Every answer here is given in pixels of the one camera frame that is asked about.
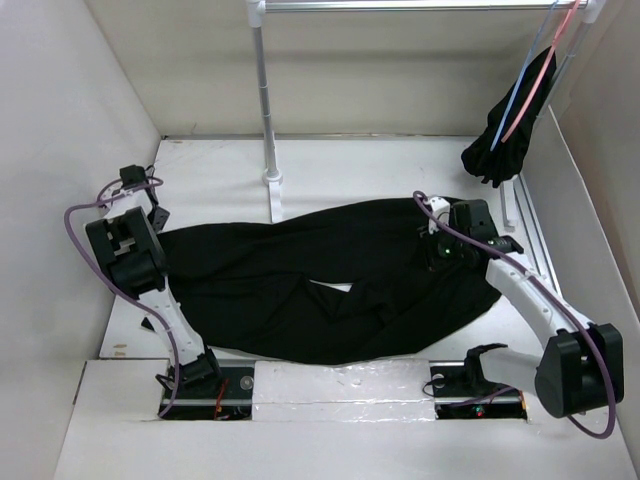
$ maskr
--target white panel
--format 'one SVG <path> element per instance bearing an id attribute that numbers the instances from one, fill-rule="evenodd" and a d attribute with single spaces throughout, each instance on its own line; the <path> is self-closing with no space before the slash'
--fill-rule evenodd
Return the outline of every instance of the white panel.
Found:
<path id="1" fill-rule="evenodd" d="M 261 131 L 243 0 L 87 3 L 161 133 Z M 276 131 L 477 134 L 544 15 L 267 15 Z"/>
<path id="2" fill-rule="evenodd" d="M 64 209 L 148 163 L 159 139 L 81 0 L 1 1 L 0 64 L 0 476 L 40 480 L 113 298 L 66 238 Z"/>
<path id="3" fill-rule="evenodd" d="M 596 322 L 615 325 L 624 337 L 625 400 L 618 418 L 640 466 L 640 323 L 552 114 L 535 132 L 524 172 L 563 295 Z"/>
<path id="4" fill-rule="evenodd" d="M 499 191 L 482 185 L 462 167 L 460 153 L 470 141 L 462 137 L 278 141 L 285 218 L 374 198 L 408 197 L 423 189 L 485 199 L 498 230 L 505 233 Z M 259 140 L 163 141 L 156 174 L 165 180 L 157 193 L 171 212 L 167 230 L 210 222 L 269 222 L 267 188 L 260 180 L 262 155 Z M 522 225 L 511 235 L 531 251 Z M 135 307 L 116 299 L 100 356 L 166 358 L 160 340 L 140 327 L 143 318 Z M 493 342 L 540 352 L 533 332 L 503 298 L 489 313 L 419 355 L 462 359 L 469 348 Z M 256 358 L 223 349 L 216 349 L 216 355 Z"/>
<path id="5" fill-rule="evenodd" d="M 429 362 L 379 360 L 342 367 L 256 362 L 254 421 L 428 422 L 433 401 L 422 388 Z"/>
<path id="6" fill-rule="evenodd" d="M 599 442 L 543 413 L 530 424 L 154 421 L 165 367 L 89 363 L 56 480 L 636 478 L 619 431 Z"/>

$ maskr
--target hanging black cloth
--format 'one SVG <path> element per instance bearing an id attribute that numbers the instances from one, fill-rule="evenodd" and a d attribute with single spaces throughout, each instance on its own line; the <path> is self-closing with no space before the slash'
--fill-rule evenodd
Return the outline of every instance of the hanging black cloth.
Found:
<path id="1" fill-rule="evenodd" d="M 426 269 L 416 231 L 426 223 L 407 198 L 159 238 L 172 292 L 207 344 L 335 365 L 418 352 L 499 298 L 484 272 Z"/>
<path id="2" fill-rule="evenodd" d="M 501 136 L 504 135 L 511 126 L 529 96 L 529 92 L 531 92 L 531 88 L 540 73 L 540 69 L 548 53 L 549 49 L 546 49 L 527 66 L 518 93 L 516 93 L 513 106 L 507 115 L 507 121 L 505 122 Z M 522 120 L 505 143 L 498 140 L 493 152 L 491 151 L 491 144 L 500 126 L 502 115 L 507 108 L 515 84 L 509 92 L 507 92 L 505 97 L 500 100 L 500 103 L 491 109 L 487 117 L 487 128 L 484 133 L 462 152 L 462 163 L 467 172 L 476 177 L 483 177 L 482 183 L 489 183 L 489 181 L 491 181 L 493 187 L 497 188 L 504 180 L 509 180 L 522 171 L 524 157 L 529 150 L 533 125 L 551 89 L 551 79 L 555 71 L 556 56 L 554 54 L 547 71 L 542 77 L 540 87 L 533 96 Z"/>

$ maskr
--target horizontal metal bar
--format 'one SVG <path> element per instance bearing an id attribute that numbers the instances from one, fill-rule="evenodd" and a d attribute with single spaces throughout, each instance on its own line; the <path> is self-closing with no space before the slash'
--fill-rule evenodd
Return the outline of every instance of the horizontal metal bar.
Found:
<path id="1" fill-rule="evenodd" d="M 574 0 L 560 0 L 556 9 L 570 8 Z M 585 8 L 589 0 L 581 0 Z M 267 13 L 315 12 L 426 12 L 451 10 L 546 10 L 553 0 L 362 0 L 344 2 L 269 2 Z"/>

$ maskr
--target beige wall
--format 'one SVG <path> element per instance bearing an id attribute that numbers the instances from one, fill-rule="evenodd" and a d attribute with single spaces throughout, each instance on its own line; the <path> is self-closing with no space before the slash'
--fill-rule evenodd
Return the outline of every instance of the beige wall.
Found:
<path id="1" fill-rule="evenodd" d="M 244 0 L 86 1 L 162 134 L 261 131 Z M 544 15 L 267 15 L 276 131 L 479 133 Z"/>
<path id="2" fill-rule="evenodd" d="M 159 136 L 82 0 L 0 9 L 0 477 L 48 480 L 113 302 L 62 215 Z"/>
<path id="3" fill-rule="evenodd" d="M 560 125 L 640 312 L 640 2 L 609 3 L 617 11 Z"/>

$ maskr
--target pink cable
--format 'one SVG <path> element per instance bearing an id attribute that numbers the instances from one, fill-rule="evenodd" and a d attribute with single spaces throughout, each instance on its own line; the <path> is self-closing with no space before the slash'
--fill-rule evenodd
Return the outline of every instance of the pink cable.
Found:
<path id="1" fill-rule="evenodd" d="M 545 59 L 544 64 L 542 65 L 542 68 L 540 69 L 538 78 L 536 78 L 536 81 L 533 84 L 531 91 L 529 92 L 529 96 L 527 97 L 527 100 L 524 102 L 524 105 L 522 105 L 522 108 L 520 109 L 520 112 L 518 112 L 518 115 L 516 116 L 515 120 L 511 124 L 511 127 L 509 127 L 509 130 L 507 130 L 507 133 L 505 133 L 504 136 L 502 137 L 502 140 L 501 140 L 502 143 L 509 140 L 509 137 L 513 134 L 516 127 L 520 124 L 522 117 L 524 117 L 525 112 L 528 110 L 529 105 L 533 100 L 533 96 L 538 91 L 538 88 L 540 87 L 540 83 L 542 83 L 542 78 L 544 77 L 544 74 L 549 68 L 549 64 L 551 63 L 553 54 L 555 53 L 556 48 L 560 43 L 560 40 L 562 40 L 562 37 L 564 37 L 564 34 L 567 33 L 567 30 L 569 29 L 569 26 L 571 25 L 571 22 L 573 21 L 573 17 L 578 11 L 579 6 L 580 6 L 580 0 L 575 0 L 575 2 L 573 3 L 573 7 L 571 7 L 571 10 L 567 12 L 567 14 L 564 17 L 564 20 L 556 30 L 556 33 L 553 36 L 553 42 L 551 42 L 551 48 L 549 49 L 549 53 L 547 54 L 547 58 Z"/>

